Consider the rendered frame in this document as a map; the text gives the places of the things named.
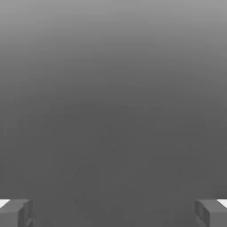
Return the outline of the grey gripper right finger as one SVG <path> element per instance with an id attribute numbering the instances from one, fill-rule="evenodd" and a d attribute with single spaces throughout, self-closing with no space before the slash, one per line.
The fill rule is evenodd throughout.
<path id="1" fill-rule="evenodd" d="M 227 199 L 195 201 L 198 227 L 227 227 Z"/>

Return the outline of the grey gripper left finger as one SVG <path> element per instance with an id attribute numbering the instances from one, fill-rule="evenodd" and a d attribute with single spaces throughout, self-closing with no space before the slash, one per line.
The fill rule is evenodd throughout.
<path id="1" fill-rule="evenodd" d="M 0 199 L 0 227 L 33 227 L 33 202 Z"/>

